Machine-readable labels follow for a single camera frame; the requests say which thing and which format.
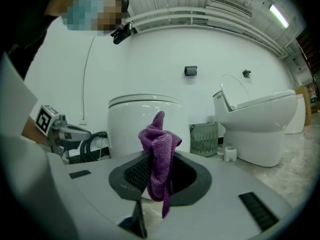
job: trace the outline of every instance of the toilet tank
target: toilet tank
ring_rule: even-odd
[[[138,138],[159,111],[164,111],[163,130],[182,139],[178,151],[190,152],[189,120],[180,100],[157,94],[120,96],[109,102],[107,133],[111,157],[142,151]]]

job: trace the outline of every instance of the purple cloth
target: purple cloth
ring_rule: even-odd
[[[163,218],[169,211],[169,196],[173,194],[171,188],[168,189],[168,186],[171,186],[172,161],[176,147],[182,142],[182,139],[174,133],[162,130],[164,117],[165,112],[158,112],[152,124],[148,125],[138,135],[143,150],[153,151],[154,154],[147,190],[152,200],[163,201]]]

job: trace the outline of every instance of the person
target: person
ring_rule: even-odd
[[[5,17],[10,28],[4,49],[23,80],[45,40],[48,27],[56,18],[61,17],[69,30],[95,31],[107,35],[121,25],[129,6],[129,0],[14,1],[17,9]],[[24,126],[22,136],[38,144],[49,145],[31,117]]]

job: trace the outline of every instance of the ceiling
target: ceiling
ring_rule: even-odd
[[[241,33],[245,32],[248,38],[263,43],[266,47],[269,46],[284,61],[288,61],[300,52],[296,37],[306,27],[306,23],[290,0],[224,0],[237,5],[238,8],[250,11],[252,17],[247,22],[234,17],[226,17],[223,12],[216,15],[208,14],[206,11],[208,0],[129,1],[130,18],[127,22],[132,22],[138,33],[156,28],[192,27],[194,25],[202,25],[207,28],[218,27],[234,33],[239,33],[241,29]],[[284,28],[270,12],[269,8],[272,4],[285,17],[289,23],[288,28]],[[191,14],[201,16],[191,18]]]

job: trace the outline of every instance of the floor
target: floor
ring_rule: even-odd
[[[275,167],[261,167],[237,159],[237,166],[262,181],[285,198],[292,207],[304,202],[311,193],[320,173],[320,114],[312,116],[312,124],[302,133],[286,134],[284,152]],[[223,156],[211,158],[223,161]],[[162,202],[142,201],[145,227],[154,231],[162,222]]]

